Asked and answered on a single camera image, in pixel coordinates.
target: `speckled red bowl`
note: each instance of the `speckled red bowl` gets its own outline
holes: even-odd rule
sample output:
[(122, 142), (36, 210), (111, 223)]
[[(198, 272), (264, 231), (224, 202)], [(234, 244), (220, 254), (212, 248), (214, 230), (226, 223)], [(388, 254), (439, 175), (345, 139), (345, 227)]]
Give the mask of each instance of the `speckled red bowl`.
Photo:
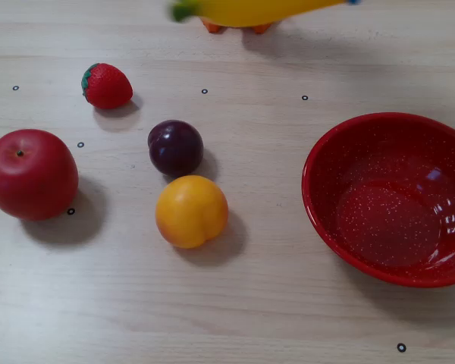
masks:
[(383, 113), (336, 126), (303, 169), (306, 211), (346, 262), (409, 287), (455, 284), (455, 130)]

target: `bowl rim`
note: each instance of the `bowl rim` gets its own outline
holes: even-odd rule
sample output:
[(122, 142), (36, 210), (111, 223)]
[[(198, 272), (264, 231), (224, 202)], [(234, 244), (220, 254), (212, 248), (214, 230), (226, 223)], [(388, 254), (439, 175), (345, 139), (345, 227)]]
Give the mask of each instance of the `bowl rim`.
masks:
[(322, 222), (317, 216), (314, 206), (312, 204), (312, 199), (309, 195), (310, 188), (310, 178), (309, 174), (312, 170), (315, 160), (317, 159), (319, 152), (322, 150), (322, 147), (336, 134), (339, 134), (342, 131), (348, 130), (351, 127), (360, 124), (369, 124), (372, 122), (380, 121), (381, 119), (407, 119), (408, 121), (417, 122), (421, 124), (428, 125), (430, 127), (436, 128), (449, 134), (452, 137), (455, 137), (455, 129), (449, 127), (445, 124), (442, 124), (439, 121), (426, 118), (424, 116), (407, 114), (403, 112), (379, 112), (367, 115), (360, 115), (354, 118), (351, 118), (347, 121), (344, 121), (335, 127), (332, 127), (327, 133), (325, 133), (315, 145), (312, 147), (312, 150), (309, 153), (309, 156), (306, 159), (305, 165), (302, 172), (302, 198), (303, 205), (307, 215), (309, 216), (310, 221), (312, 222), (313, 227), (317, 231), (318, 235), (324, 240), (324, 242), (344, 261), (351, 264), (353, 267), (359, 269), (360, 271), (392, 284), (398, 284), (405, 287), (421, 287), (421, 288), (433, 288), (433, 287), (445, 287), (455, 284), (455, 276), (446, 277), (446, 278), (436, 278), (432, 280), (422, 280), (422, 279), (413, 279), (398, 277), (395, 275), (390, 275), (384, 273), (376, 268), (367, 265), (363, 261), (355, 258), (350, 254), (346, 249), (342, 248), (335, 239), (332, 239), (328, 232), (322, 227)]

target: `small circle marker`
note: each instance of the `small circle marker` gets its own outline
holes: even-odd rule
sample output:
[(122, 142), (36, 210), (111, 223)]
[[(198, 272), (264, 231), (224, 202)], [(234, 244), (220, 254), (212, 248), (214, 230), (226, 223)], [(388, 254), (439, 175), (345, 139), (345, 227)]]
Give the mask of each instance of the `small circle marker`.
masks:
[(399, 343), (396, 348), (400, 353), (404, 353), (406, 351), (406, 345), (403, 343)]

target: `apple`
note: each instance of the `apple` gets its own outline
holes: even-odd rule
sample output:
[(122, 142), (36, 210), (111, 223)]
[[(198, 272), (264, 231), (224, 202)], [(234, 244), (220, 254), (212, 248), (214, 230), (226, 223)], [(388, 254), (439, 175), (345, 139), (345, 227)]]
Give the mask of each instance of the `apple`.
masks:
[(76, 163), (66, 145), (43, 130), (16, 130), (0, 139), (0, 209), (23, 220), (65, 212), (77, 192)]

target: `strawberry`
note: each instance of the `strawberry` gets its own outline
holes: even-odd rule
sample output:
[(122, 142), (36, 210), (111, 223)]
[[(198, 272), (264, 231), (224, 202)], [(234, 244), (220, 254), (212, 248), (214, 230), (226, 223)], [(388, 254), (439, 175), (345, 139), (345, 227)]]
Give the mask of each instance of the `strawberry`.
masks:
[(86, 101), (97, 108), (117, 108), (133, 96), (130, 81), (123, 72), (106, 63), (88, 68), (81, 80)]

